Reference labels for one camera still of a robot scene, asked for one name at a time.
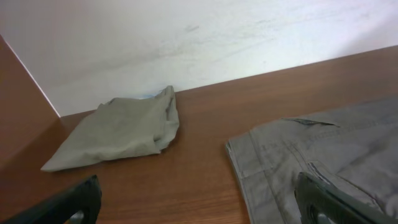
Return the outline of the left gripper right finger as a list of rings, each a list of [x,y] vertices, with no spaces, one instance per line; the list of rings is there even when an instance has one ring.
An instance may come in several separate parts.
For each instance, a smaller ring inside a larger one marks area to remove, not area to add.
[[[303,224],[397,224],[395,218],[382,214],[307,172],[299,173],[294,194]]]

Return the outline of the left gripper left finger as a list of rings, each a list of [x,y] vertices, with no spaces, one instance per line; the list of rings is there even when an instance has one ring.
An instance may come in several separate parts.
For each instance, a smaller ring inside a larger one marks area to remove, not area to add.
[[[69,187],[4,221],[6,224],[96,223],[102,191],[97,175]]]

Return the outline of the grey shorts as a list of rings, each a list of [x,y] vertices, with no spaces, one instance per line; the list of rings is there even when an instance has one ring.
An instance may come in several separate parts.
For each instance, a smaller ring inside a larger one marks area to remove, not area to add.
[[[397,98],[283,118],[226,144],[252,223],[299,223],[297,177],[308,172],[397,216]]]

